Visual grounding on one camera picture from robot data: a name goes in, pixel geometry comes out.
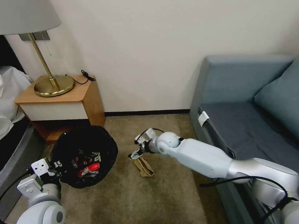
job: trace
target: red wrapper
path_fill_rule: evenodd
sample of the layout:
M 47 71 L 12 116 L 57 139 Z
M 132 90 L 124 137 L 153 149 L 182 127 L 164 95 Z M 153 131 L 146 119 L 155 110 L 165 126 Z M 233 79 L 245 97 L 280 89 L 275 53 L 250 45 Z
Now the red wrapper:
M 99 171 L 99 168 L 100 168 L 100 163 L 91 164 L 91 165 L 85 167 L 83 170 L 79 171 L 78 177 L 81 178 L 81 177 L 83 177 L 84 175 L 86 175 L 90 172 L 95 172 L 96 173 L 96 171 L 97 172 Z

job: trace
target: sofa cushion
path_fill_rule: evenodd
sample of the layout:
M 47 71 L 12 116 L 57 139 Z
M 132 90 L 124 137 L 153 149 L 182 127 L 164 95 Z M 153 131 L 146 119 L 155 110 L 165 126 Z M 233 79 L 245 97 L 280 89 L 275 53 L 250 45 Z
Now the sofa cushion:
M 258 157 L 299 172 L 298 142 L 254 103 L 202 104 L 201 109 L 236 159 Z
M 264 86 L 254 102 L 279 119 L 299 139 L 299 58 L 281 77 Z

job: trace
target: nightstand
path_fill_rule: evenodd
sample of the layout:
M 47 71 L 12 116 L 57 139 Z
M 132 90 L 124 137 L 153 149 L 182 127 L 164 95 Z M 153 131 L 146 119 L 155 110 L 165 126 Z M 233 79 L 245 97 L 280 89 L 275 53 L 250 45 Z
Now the nightstand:
M 62 133 L 85 123 L 104 126 L 104 107 L 96 81 L 83 85 L 76 83 L 71 91 L 60 96 L 41 97 L 35 94 L 34 85 L 45 77 L 32 83 L 15 103 L 46 143 L 55 143 Z M 80 83 L 86 81 L 84 76 L 71 77 Z

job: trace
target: bed frame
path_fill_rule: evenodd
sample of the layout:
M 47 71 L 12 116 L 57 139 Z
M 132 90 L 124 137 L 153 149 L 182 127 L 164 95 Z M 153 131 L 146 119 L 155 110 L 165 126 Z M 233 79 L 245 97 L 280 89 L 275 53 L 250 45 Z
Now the bed frame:
M 18 58 L 3 35 L 0 35 L 0 66 L 13 66 L 24 72 Z M 14 150 L 13 154 L 0 171 L 0 194 L 19 176 L 21 176 L 31 163 L 38 160 L 43 151 L 44 140 L 29 124 L 25 128 L 21 140 Z M 1 145 L 1 153 L 5 153 L 5 145 Z M 0 218 L 5 220 L 15 204 L 18 202 L 21 193 L 17 190 L 17 184 L 12 187 L 4 196 L 0 203 Z

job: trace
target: table lamp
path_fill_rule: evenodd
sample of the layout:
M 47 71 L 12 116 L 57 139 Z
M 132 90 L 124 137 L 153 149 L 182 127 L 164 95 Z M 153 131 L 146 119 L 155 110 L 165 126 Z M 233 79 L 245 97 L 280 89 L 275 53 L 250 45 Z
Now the table lamp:
M 71 77 L 53 77 L 33 36 L 34 32 L 49 30 L 61 24 L 50 0 L 1 0 L 0 35 L 28 33 L 48 77 L 34 86 L 39 96 L 58 96 L 70 91 L 75 83 Z

